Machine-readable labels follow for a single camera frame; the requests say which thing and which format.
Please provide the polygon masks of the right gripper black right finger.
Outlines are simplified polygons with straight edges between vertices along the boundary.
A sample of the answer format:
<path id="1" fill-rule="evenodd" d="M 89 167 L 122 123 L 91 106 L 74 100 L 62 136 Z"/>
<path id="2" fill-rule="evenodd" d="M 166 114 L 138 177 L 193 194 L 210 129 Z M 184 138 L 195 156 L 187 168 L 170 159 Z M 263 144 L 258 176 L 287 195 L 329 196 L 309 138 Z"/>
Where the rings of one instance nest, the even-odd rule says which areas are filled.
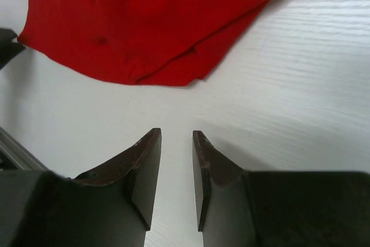
<path id="1" fill-rule="evenodd" d="M 205 246 L 368 246 L 369 174 L 251 171 L 193 132 L 198 231 Z"/>

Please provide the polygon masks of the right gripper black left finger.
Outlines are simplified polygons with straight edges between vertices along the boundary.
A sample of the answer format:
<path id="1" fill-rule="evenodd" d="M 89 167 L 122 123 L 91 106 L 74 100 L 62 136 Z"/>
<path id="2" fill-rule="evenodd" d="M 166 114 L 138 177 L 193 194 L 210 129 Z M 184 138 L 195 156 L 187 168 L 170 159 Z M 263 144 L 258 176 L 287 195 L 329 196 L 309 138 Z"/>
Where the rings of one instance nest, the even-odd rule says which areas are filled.
<path id="1" fill-rule="evenodd" d="M 160 157 L 154 128 L 75 178 L 49 169 L 1 171 L 1 245 L 143 246 Z"/>

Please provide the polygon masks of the red t-shirt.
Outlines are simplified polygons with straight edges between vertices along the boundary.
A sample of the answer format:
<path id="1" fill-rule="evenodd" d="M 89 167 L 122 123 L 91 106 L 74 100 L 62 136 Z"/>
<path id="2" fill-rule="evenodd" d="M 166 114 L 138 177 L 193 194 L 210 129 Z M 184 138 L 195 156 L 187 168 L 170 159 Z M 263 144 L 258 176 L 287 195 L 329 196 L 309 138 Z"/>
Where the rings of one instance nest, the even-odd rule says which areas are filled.
<path id="1" fill-rule="evenodd" d="M 270 0 L 28 0 L 18 41 L 94 79 L 205 78 Z"/>

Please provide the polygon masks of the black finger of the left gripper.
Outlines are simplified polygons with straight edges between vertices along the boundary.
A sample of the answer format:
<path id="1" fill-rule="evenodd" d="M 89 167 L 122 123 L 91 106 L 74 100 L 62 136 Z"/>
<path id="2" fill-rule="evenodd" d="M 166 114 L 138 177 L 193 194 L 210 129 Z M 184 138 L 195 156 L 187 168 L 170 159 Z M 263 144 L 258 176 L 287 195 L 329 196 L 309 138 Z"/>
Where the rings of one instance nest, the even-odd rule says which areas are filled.
<path id="1" fill-rule="evenodd" d="M 0 69 L 2 69 L 10 60 L 25 50 L 25 47 L 16 42 L 18 36 L 11 29 L 1 28 L 0 38 Z"/>

